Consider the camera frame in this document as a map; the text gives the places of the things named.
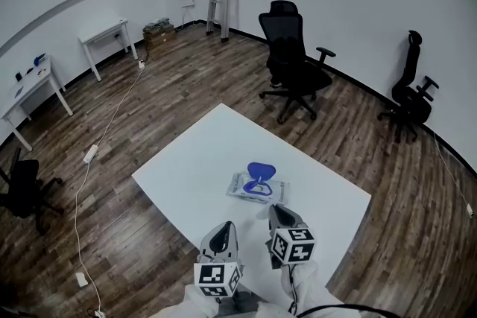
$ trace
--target white table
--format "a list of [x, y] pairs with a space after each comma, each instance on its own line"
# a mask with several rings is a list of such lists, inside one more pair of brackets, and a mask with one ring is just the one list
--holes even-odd
[[277, 169], [273, 179], [290, 182], [288, 207], [315, 231], [314, 259], [326, 284], [340, 264], [371, 196], [319, 162], [220, 104], [133, 174], [158, 209], [197, 248], [209, 231], [231, 220], [237, 228], [241, 283], [263, 299], [288, 308], [291, 300], [272, 270], [265, 242], [263, 205], [226, 196], [234, 172], [250, 162]]
[[[58, 98], [60, 99], [68, 114], [73, 115], [72, 110], [69, 108], [65, 99], [61, 95], [60, 84], [58, 83], [58, 78], [54, 71], [54, 66], [51, 64], [51, 58], [48, 55], [45, 56], [45, 60], [42, 61], [39, 66], [34, 67], [34, 69], [30, 73], [25, 74], [19, 82], [17, 82], [10, 88], [4, 104], [4, 109], [1, 114], [1, 119], [6, 121], [12, 127], [13, 134], [16, 135], [16, 137], [20, 140], [21, 143], [23, 143], [23, 145], [27, 148], [28, 151], [32, 151], [33, 148], [29, 145], [25, 138], [23, 138], [20, 132], [16, 129], [16, 126], [10, 120], [10, 112], [16, 107], [18, 107], [31, 121], [31, 117], [25, 111], [25, 109], [23, 109], [22, 103], [28, 97], [30, 97], [30, 95], [32, 95], [35, 90], [40, 88], [41, 85], [43, 85], [47, 81], [50, 83], [51, 87], [57, 94]], [[61, 85], [61, 89], [63, 89], [64, 92], [66, 91], [63, 84]]]
[[83, 46], [84, 53], [86, 54], [86, 58], [88, 59], [89, 65], [91, 66], [91, 70], [95, 73], [98, 81], [101, 81], [101, 77], [99, 76], [95, 61], [91, 56], [89, 44], [103, 39], [108, 35], [115, 34], [116, 32], [119, 32], [121, 34], [124, 51], [127, 53], [127, 46], [130, 45], [131, 51], [133, 51], [134, 59], [137, 60], [136, 47], [134, 46], [134, 43], [129, 37], [129, 33], [127, 32], [127, 19], [100, 22], [99, 25], [94, 25], [86, 30], [81, 31], [78, 36]]

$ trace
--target black office chair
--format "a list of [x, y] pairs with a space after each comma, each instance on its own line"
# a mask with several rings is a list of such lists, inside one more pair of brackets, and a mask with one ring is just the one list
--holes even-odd
[[420, 45], [423, 42], [423, 38], [416, 31], [409, 31], [408, 38], [409, 50], [404, 73], [392, 89], [393, 99], [399, 104], [399, 106], [390, 106], [388, 107], [388, 109], [391, 109], [390, 112], [382, 112], [378, 115], [380, 121], [382, 120], [382, 117], [388, 117], [392, 122], [397, 124], [395, 135], [396, 143], [401, 142], [401, 132], [404, 126], [414, 134], [412, 141], [416, 141], [417, 133], [412, 126], [412, 122], [421, 124], [426, 122], [431, 114], [432, 108], [424, 98], [427, 98], [430, 101], [434, 100], [426, 90], [431, 85], [434, 85], [439, 89], [439, 85], [427, 76], [424, 77], [426, 79], [424, 87], [421, 88], [420, 86], [416, 86], [417, 92], [408, 86], [416, 77]]
[[0, 194], [0, 206], [10, 209], [14, 216], [27, 218], [35, 214], [37, 230], [41, 235], [46, 230], [41, 227], [40, 216], [41, 206], [48, 207], [58, 214], [63, 214], [64, 210], [55, 208], [44, 201], [46, 192], [53, 183], [62, 184], [61, 178], [53, 178], [45, 187], [41, 188], [43, 181], [37, 179], [40, 164], [37, 160], [19, 160], [20, 149], [16, 149], [10, 167], [10, 178], [0, 168], [0, 177], [8, 184], [8, 193]]
[[[332, 79], [320, 66], [306, 61], [303, 18], [298, 13], [297, 6], [291, 1], [273, 1], [270, 12], [262, 13], [259, 21], [270, 47], [267, 67], [272, 76], [271, 87], [284, 89], [261, 92], [259, 97], [276, 95], [288, 98], [279, 114], [279, 124], [284, 122], [283, 117], [293, 101], [307, 109], [311, 113], [311, 119], [315, 120], [316, 112], [303, 97], [311, 95], [312, 100], [315, 100], [316, 91], [330, 85]], [[336, 56], [325, 48], [317, 50], [321, 52], [320, 63], [324, 63], [326, 56]]]

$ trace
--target package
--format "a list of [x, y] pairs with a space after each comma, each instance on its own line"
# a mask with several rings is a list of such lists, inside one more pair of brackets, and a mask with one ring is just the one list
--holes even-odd
[[245, 173], [232, 176], [227, 195], [258, 203], [287, 204], [290, 183], [279, 180], [260, 180]]

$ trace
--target white sleeve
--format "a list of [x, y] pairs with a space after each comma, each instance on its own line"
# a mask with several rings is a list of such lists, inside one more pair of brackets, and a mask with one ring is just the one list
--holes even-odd
[[[293, 281], [298, 295], [297, 315], [315, 306], [340, 305], [343, 302], [334, 297], [318, 278], [318, 264], [309, 261], [296, 265], [293, 269]], [[282, 267], [282, 287], [290, 297], [290, 273], [288, 265]], [[309, 314], [306, 318], [361, 318], [358, 311], [348, 309], [328, 308]]]
[[186, 285], [184, 300], [150, 318], [212, 318], [218, 313], [215, 299], [206, 297], [195, 285]]

